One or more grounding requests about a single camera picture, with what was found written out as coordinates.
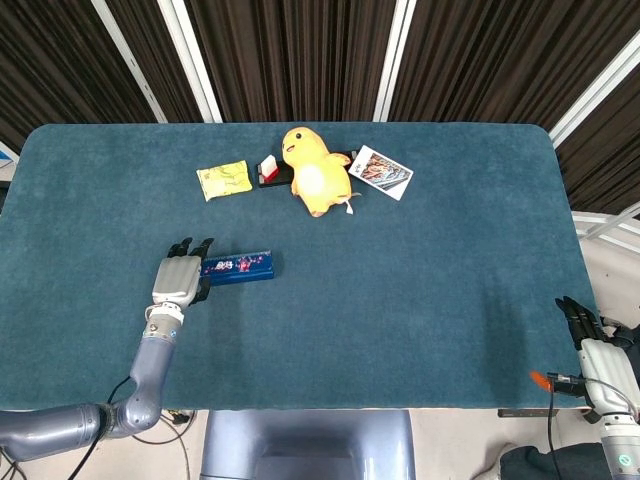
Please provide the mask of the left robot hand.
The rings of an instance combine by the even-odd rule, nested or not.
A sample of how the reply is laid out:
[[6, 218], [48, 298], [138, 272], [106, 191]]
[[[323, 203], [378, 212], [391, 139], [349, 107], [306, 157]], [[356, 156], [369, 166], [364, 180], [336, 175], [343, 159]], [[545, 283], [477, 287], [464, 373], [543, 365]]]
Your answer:
[[172, 303], [185, 309], [208, 298], [211, 282], [201, 271], [214, 239], [205, 238], [188, 252], [192, 241], [187, 237], [174, 243], [161, 261], [152, 289], [154, 304]]

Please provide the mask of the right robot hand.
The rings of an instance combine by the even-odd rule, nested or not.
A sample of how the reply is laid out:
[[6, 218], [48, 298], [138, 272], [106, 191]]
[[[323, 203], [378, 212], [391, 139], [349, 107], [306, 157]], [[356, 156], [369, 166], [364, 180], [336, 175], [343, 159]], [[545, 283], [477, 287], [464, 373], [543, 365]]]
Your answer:
[[586, 306], [569, 296], [555, 300], [562, 312], [578, 356], [580, 374], [571, 385], [570, 395], [582, 397], [600, 417], [629, 415], [639, 420], [639, 385], [626, 349], [630, 337], [616, 331], [605, 333], [602, 322]]

